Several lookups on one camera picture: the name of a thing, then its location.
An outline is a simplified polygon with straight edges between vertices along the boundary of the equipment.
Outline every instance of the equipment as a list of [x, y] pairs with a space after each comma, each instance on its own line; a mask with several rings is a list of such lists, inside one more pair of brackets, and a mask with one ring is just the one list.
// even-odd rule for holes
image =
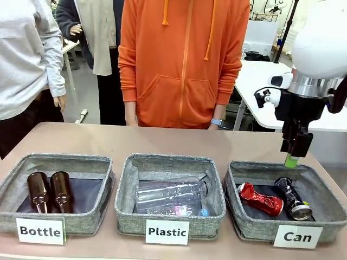
[[283, 34], [283, 38], [282, 38], [282, 41], [281, 41], [281, 44], [280, 44], [280, 48], [278, 49], [277, 51], [277, 55], [276, 55], [276, 58], [275, 58], [275, 61], [274, 63], [279, 63], [279, 60], [280, 60], [280, 57], [281, 57], [281, 54], [282, 54], [282, 51], [283, 51], [283, 48], [284, 48], [284, 44], [286, 43], [286, 40], [287, 40], [287, 36], [289, 34], [289, 30], [292, 26], [292, 23], [293, 23], [293, 19], [294, 19], [294, 15], [295, 15], [295, 11], [297, 9], [297, 6], [298, 6], [298, 3], [299, 3], [299, 0], [293, 0], [292, 4], [293, 5], [293, 8], [292, 8], [292, 11], [291, 11], [291, 15], [287, 21], [287, 26], [286, 26], [286, 30]]
[[307, 220], [312, 216], [312, 210], [308, 203], [302, 201], [292, 184], [293, 181], [288, 177], [281, 177], [275, 181], [275, 186], [286, 200], [286, 211], [295, 220]]
[[286, 6], [284, 0], [267, 0], [263, 10], [265, 14], [276, 14], [277, 12], [282, 14], [282, 9]]
[[347, 0], [318, 2], [295, 39], [292, 72], [271, 77], [271, 87], [254, 93], [259, 108], [265, 102], [274, 104], [277, 120], [284, 121], [281, 151], [288, 153], [288, 167], [296, 167], [309, 150], [313, 139], [309, 123], [321, 117], [325, 106], [335, 114], [346, 102], [346, 24]]

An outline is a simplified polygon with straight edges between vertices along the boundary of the cable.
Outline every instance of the cable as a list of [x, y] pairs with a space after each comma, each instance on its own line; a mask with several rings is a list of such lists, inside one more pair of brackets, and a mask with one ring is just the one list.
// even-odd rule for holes
[[263, 88], [261, 88], [261, 89], [258, 89], [256, 92], [254, 92], [254, 96], [256, 95], [256, 93], [258, 93], [259, 91], [261, 91], [261, 90], [263, 90], [263, 89], [268, 89], [268, 88], [270, 88], [270, 89], [277, 89], [277, 90], [279, 90], [279, 91], [281, 91], [281, 89], [280, 88], [276, 88], [276, 87], [263, 87]]
[[[292, 9], [292, 7], [293, 7], [293, 3], [294, 3], [294, 0], [292, 0], [291, 7], [289, 7], [288, 14], [287, 14], [287, 17], [286, 17], [286, 21], [284, 22], [284, 25], [287, 24], [287, 20], [288, 20], [289, 14], [290, 14], [290, 12], [291, 12], [291, 9]], [[281, 32], [280, 39], [282, 39], [282, 35], [283, 35], [283, 32], [284, 32], [284, 28], [285, 28], [285, 26], [283, 26], [283, 28], [282, 28], [282, 32]], [[272, 62], [273, 62], [273, 60], [275, 59], [277, 52], [278, 52], [278, 50], [276, 50], [275, 53], [273, 54], [273, 57], [272, 57], [272, 60], [271, 60]]]
[[267, 6], [267, 3], [269, 2], [269, 0], [266, 0], [266, 3], [264, 5], [264, 14], [265, 14], [265, 9], [266, 9], [266, 6]]

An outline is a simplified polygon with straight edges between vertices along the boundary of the green object in gripper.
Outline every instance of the green object in gripper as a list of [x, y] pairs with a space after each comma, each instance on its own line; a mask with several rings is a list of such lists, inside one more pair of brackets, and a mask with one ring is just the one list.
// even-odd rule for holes
[[294, 169], [297, 167], [298, 159], [297, 158], [293, 159], [290, 154], [287, 154], [287, 158], [284, 164], [286, 167]]

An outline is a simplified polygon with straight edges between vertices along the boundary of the hoodie zipper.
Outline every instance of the hoodie zipper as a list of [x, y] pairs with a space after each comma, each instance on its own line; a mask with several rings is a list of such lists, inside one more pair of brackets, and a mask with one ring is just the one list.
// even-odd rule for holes
[[185, 72], [187, 70], [188, 46], [189, 46], [189, 36], [190, 36], [190, 26], [191, 26], [191, 15], [192, 15], [192, 10], [193, 10], [193, 2], [194, 2], [194, 0], [189, 0], [187, 29], [185, 31], [184, 55], [183, 55], [182, 77], [181, 77], [182, 78], [181, 79], [181, 100], [179, 102], [179, 124], [181, 124], [181, 117], [182, 117], [182, 111], [183, 111]]

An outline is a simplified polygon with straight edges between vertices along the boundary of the sleeve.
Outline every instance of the sleeve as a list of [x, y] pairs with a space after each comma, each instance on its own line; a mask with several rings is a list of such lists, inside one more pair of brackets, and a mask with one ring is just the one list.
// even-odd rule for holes
[[55, 10], [55, 17], [63, 36], [69, 41], [77, 42], [83, 32], [75, 36], [70, 34], [71, 27], [80, 23], [73, 14], [72, 4], [75, 4], [73, 0], [60, 0]]
[[[226, 38], [229, 39], [229, 43], [218, 81], [217, 104], [219, 105], [228, 104], [235, 81], [242, 67], [242, 45], [245, 40], [249, 18], [249, 3], [246, 0], [241, 0], [240, 2], [240, 8], [237, 12], [239, 17], [234, 22], [232, 30], [225, 32], [228, 34]], [[234, 17], [235, 14], [229, 14], [227, 24], [231, 24], [232, 20], [235, 19]]]
[[136, 101], [136, 15], [137, 0], [125, 0], [118, 61], [125, 102]]
[[48, 75], [48, 86], [53, 97], [66, 94], [65, 80], [60, 74], [63, 66], [62, 37], [46, 0], [35, 0], [36, 27], [40, 35]]

